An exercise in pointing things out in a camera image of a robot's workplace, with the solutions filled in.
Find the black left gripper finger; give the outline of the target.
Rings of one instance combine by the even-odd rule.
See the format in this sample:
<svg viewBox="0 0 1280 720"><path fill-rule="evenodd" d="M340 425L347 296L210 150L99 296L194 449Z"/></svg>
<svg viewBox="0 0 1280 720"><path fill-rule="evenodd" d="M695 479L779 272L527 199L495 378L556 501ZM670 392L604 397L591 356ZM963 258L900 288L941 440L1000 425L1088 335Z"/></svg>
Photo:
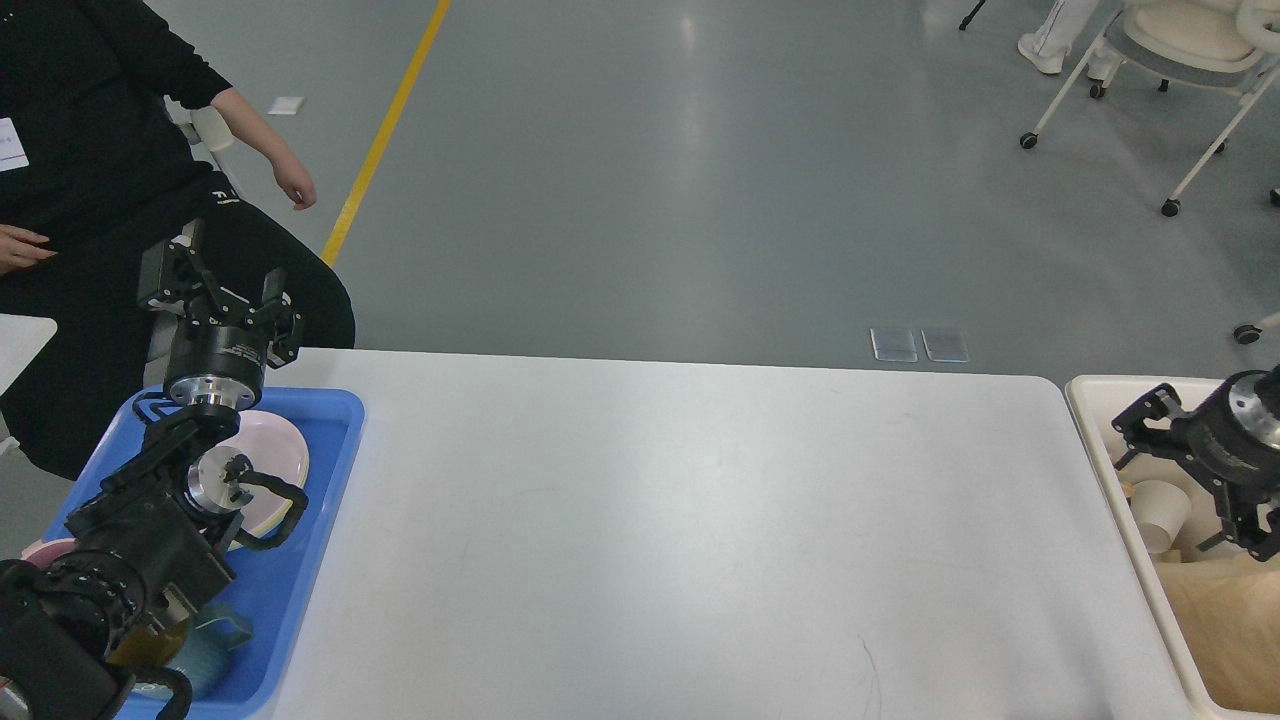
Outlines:
<svg viewBox="0 0 1280 720"><path fill-rule="evenodd" d="M300 355L305 319L285 292L284 268L270 270L262 282L262 297L250 307L250 329L264 345L264 363L271 369L292 364Z"/></svg>
<svg viewBox="0 0 1280 720"><path fill-rule="evenodd" d="M193 219L179 234L143 252L138 305L191 325L241 325L251 304L223 287L209 269L201 252L204 231L204 220Z"/></svg>

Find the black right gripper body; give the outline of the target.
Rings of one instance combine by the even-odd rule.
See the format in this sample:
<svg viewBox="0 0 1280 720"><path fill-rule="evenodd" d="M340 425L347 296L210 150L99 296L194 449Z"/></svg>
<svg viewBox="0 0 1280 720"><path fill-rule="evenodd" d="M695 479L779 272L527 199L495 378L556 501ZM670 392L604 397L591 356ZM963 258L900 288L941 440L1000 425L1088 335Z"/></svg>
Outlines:
<svg viewBox="0 0 1280 720"><path fill-rule="evenodd" d="M1276 470L1279 483L1276 372L1236 373L1198 409L1188 428L1190 450L1198 462L1233 480Z"/></svg>

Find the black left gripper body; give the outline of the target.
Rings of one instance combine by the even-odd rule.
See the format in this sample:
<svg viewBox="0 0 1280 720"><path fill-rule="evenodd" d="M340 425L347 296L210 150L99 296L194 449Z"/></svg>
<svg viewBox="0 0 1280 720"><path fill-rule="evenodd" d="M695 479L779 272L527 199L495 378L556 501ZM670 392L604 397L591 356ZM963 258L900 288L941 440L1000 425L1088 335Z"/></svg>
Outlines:
<svg viewBox="0 0 1280 720"><path fill-rule="evenodd" d="M180 320L163 392L182 407L210 404L236 411L252 409L262 397L268 346L262 327Z"/></svg>

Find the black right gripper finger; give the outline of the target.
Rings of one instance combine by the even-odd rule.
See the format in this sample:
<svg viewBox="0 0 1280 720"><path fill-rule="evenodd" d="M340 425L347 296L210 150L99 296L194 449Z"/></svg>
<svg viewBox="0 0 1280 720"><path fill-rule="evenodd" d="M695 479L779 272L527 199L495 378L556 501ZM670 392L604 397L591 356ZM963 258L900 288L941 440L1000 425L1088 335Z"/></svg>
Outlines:
<svg viewBox="0 0 1280 720"><path fill-rule="evenodd" d="M1188 439L1190 419L1198 410L1184 407L1176 388L1169 383L1143 393L1111 420L1126 448L1114 461L1114 469L1120 471L1140 455L1149 455L1174 461L1184 471L1198 471Z"/></svg>
<svg viewBox="0 0 1280 720"><path fill-rule="evenodd" d="M1277 530L1265 530L1260 521L1260 507L1277 492L1276 470L1253 473L1244 480L1204 470L1196 473L1196 480L1212 496L1220 520L1219 533L1201 542L1201 550L1230 542L1254 561L1268 561L1277 553Z"/></svg>

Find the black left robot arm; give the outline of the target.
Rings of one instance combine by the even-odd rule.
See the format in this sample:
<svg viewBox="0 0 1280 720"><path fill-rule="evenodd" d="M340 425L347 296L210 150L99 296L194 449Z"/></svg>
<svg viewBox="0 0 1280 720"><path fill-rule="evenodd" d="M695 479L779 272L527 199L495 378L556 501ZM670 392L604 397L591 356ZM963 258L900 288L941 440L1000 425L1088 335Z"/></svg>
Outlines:
<svg viewBox="0 0 1280 720"><path fill-rule="evenodd" d="M308 505L246 456L218 457L261 400L265 370L297 357L302 318L280 268L257 302L220 287L202 233L191 222L140 272L140 304L178 318L161 393L175 411L151 421L140 452L68 515L68 552L44 569L3 562L5 719L111 719L140 682L169 689L159 717L186 717L195 692L184 674L110 656L138 628L160 634L192 620L234 580L232 544L278 547Z"/></svg>

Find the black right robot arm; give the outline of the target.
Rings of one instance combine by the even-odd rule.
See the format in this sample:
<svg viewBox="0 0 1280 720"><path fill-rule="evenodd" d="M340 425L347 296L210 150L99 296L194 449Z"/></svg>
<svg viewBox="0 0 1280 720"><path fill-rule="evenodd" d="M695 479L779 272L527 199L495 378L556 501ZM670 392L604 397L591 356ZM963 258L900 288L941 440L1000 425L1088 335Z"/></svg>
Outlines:
<svg viewBox="0 0 1280 720"><path fill-rule="evenodd" d="M1210 493L1220 529L1198 551L1230 543L1260 562L1277 553L1279 369L1230 375L1193 411L1162 383L1111 425L1126 446L1117 468L1142 454L1166 459Z"/></svg>

